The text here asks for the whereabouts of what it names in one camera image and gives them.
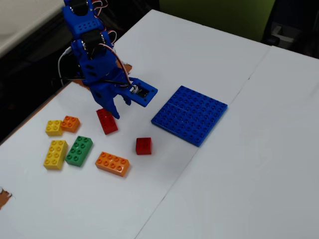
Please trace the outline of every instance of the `blue robotic arm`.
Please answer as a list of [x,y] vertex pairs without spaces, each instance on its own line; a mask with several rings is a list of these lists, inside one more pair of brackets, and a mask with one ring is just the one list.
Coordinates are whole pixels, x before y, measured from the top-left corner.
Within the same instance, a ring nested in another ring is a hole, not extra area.
[[129,78],[125,68],[117,66],[113,45],[92,0],[64,3],[64,19],[74,37],[72,52],[85,76],[83,84],[90,87],[94,100],[117,119],[120,115],[113,100],[116,95],[121,95],[127,105],[134,101],[146,107],[158,90],[137,78]]

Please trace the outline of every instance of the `green lego brick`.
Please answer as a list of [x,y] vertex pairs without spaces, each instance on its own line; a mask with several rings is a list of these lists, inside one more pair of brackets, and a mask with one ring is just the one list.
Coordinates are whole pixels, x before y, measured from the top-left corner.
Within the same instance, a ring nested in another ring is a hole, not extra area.
[[68,164],[81,167],[92,147],[92,144],[93,142],[90,138],[78,136],[74,144],[72,145],[71,150],[66,156],[65,161]]

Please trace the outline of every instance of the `white table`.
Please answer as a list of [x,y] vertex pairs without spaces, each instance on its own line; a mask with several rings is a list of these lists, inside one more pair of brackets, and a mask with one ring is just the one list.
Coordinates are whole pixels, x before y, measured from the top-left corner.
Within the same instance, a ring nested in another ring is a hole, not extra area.
[[[13,198],[0,211],[6,239],[134,239],[198,150],[151,124],[151,119],[185,85],[231,104],[270,47],[164,13],[151,11],[117,43],[119,56],[138,77],[159,92],[143,108],[126,106],[116,97],[119,131],[105,136],[91,93],[70,84],[0,146],[0,186]],[[77,135],[94,146],[81,168],[64,163],[47,171],[44,158],[52,140],[48,120],[78,117],[76,134],[58,139],[72,145]],[[203,146],[218,139],[224,119]],[[137,137],[152,137],[150,156],[135,153]],[[95,161],[105,151],[130,161],[125,178],[99,170]]]
[[137,239],[319,231],[319,61],[272,47]]
[[1,0],[0,57],[45,24],[63,0]]

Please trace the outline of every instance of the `cable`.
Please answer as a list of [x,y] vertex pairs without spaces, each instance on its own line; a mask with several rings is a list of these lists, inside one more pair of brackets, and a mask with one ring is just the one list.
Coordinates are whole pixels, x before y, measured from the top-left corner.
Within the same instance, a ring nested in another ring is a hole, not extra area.
[[110,33],[115,33],[115,38],[114,38],[114,40],[112,41],[112,44],[114,44],[114,42],[116,41],[116,38],[118,37],[118,34],[116,33],[115,30],[109,30],[109,31],[108,31],[108,34],[110,34]]
[[116,52],[115,52],[111,47],[109,47],[108,45],[105,45],[105,44],[103,44],[103,43],[100,43],[99,45],[106,47],[107,49],[109,49],[109,50],[115,55],[116,59],[117,59],[117,60],[119,61],[119,63],[121,64],[122,70],[124,71],[124,74],[125,74],[125,76],[126,76],[126,80],[128,81],[128,83],[129,83],[130,86],[133,86],[133,85],[131,84],[131,81],[130,81],[128,72],[126,71],[126,69],[125,69],[125,67],[124,67],[124,65],[123,65],[123,63],[122,63],[122,61],[120,60],[120,58],[119,58],[119,56],[116,54]]
[[94,8],[94,10],[98,9],[99,11],[97,12],[97,15],[100,15],[101,11],[102,11],[102,8],[105,8],[109,5],[108,1],[107,0],[104,0],[106,2],[106,5],[103,5],[103,2],[101,0],[94,0],[92,1],[92,4],[94,3],[97,3],[97,2],[100,2],[101,3],[101,6],[97,6]]
[[[58,80],[67,80],[67,81],[81,80],[82,81],[82,80],[85,80],[85,78],[81,78],[81,77],[61,77]],[[123,82],[121,82],[121,81],[110,81],[110,80],[99,80],[98,82],[119,84],[119,85],[123,84]]]
[[69,46],[60,56],[59,60],[58,60],[58,73],[59,73],[59,77],[61,79],[61,84],[62,87],[64,86],[63,81],[62,81],[62,76],[61,76],[61,71],[60,71],[60,61],[63,58],[63,56],[65,56],[66,54],[70,53],[72,51],[72,48]]

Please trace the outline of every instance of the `blue lego baseplate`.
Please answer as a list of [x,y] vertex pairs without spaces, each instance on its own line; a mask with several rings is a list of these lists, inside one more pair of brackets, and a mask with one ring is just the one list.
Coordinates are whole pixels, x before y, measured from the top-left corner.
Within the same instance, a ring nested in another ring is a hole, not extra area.
[[199,147],[227,107],[181,86],[154,116],[152,123]]

